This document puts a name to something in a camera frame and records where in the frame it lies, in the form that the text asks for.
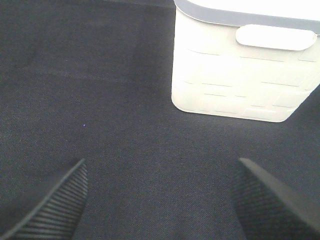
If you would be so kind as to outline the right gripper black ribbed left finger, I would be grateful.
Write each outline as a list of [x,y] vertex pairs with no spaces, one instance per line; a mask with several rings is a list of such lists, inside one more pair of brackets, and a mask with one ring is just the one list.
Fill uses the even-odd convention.
[[0,210],[2,240],[70,240],[88,198],[88,170],[75,158]]

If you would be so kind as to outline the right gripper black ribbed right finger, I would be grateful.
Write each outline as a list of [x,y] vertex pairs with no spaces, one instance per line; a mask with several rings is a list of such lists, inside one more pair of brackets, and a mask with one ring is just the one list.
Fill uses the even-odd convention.
[[232,203],[248,240],[318,240],[320,206],[248,158],[239,158]]

